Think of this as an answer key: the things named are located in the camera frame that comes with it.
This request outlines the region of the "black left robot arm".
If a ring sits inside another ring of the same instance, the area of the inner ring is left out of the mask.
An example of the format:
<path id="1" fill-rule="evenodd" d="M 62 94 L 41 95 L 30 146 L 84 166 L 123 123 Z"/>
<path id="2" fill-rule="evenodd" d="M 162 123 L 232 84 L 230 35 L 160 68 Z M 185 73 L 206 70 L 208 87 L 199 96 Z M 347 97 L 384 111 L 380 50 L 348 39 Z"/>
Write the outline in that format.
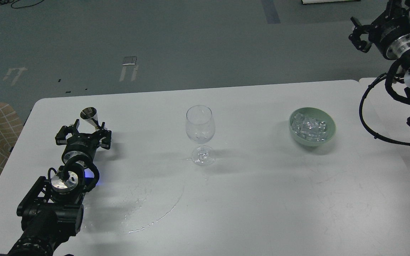
<path id="1" fill-rule="evenodd" d="M 55 136 L 64 145 L 62 162 L 40 176 L 19 203 L 23 234 L 7 253 L 8 256 L 52 256 L 55 250 L 76 236 L 84 217 L 86 193 L 98 184 L 100 173 L 93 160 L 98 148 L 109 150 L 112 131 L 96 118 L 86 118 L 93 133 L 81 133 L 79 120 L 62 126 Z"/>

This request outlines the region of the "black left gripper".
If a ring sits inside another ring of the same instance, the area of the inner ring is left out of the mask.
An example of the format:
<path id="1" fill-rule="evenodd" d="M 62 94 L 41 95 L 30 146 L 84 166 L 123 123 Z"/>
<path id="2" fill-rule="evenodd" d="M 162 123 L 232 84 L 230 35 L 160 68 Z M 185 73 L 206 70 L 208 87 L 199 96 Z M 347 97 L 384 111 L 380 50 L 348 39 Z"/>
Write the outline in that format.
<path id="1" fill-rule="evenodd" d="M 94 133 L 80 133 L 79 125 L 80 121 L 76 119 L 73 124 L 62 126 L 56 134 L 56 145 L 66 145 L 62 154 L 64 164 L 77 155 L 84 155 L 93 161 L 98 147 L 111 149 L 112 131 L 107 129 L 105 122 Z"/>

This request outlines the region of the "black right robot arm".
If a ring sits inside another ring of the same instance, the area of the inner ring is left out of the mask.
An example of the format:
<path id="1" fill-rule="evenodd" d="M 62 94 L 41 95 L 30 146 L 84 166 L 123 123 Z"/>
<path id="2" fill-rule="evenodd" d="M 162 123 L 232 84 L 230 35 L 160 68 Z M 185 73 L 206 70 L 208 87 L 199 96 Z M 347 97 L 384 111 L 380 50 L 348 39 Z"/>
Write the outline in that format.
<path id="1" fill-rule="evenodd" d="M 390 144 L 410 146 L 410 143 L 387 138 L 371 129 L 363 118 L 363 104 L 371 89 L 384 81 L 386 92 L 397 102 L 410 106 L 410 0 L 389 0 L 385 10 L 371 23 L 363 25 L 351 17 L 353 23 L 349 40 L 360 52 L 376 46 L 386 60 L 393 63 L 386 73 L 379 75 L 366 89 L 358 107 L 360 122 L 375 139 Z"/>

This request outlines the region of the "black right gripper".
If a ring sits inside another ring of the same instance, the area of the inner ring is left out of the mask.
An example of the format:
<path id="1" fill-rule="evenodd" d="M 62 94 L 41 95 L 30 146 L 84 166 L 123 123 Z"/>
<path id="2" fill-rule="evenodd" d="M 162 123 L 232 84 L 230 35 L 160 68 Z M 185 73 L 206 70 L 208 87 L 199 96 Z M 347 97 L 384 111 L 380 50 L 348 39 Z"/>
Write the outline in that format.
<path id="1" fill-rule="evenodd" d="M 350 42 L 360 52 L 367 53 L 375 45 L 387 60 L 396 60 L 410 49 L 410 0 L 389 0 L 385 10 L 371 24 L 362 25 L 351 17 Z M 368 40 L 361 39 L 363 34 Z"/>

